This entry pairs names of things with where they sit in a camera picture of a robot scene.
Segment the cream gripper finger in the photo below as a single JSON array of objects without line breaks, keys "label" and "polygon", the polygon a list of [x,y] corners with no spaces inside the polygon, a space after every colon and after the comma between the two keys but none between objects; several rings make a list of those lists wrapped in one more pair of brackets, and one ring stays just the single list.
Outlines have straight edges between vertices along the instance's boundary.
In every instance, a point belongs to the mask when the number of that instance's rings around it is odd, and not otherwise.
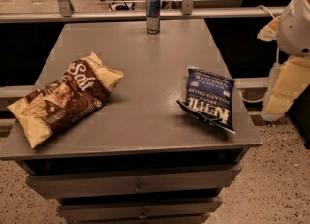
[{"label": "cream gripper finger", "polygon": [[262,41],[270,42],[278,38],[278,26],[280,17],[275,17],[268,25],[261,29],[257,38]]},{"label": "cream gripper finger", "polygon": [[283,64],[275,63],[268,78],[261,117],[276,121],[310,85],[310,58],[290,56]]}]

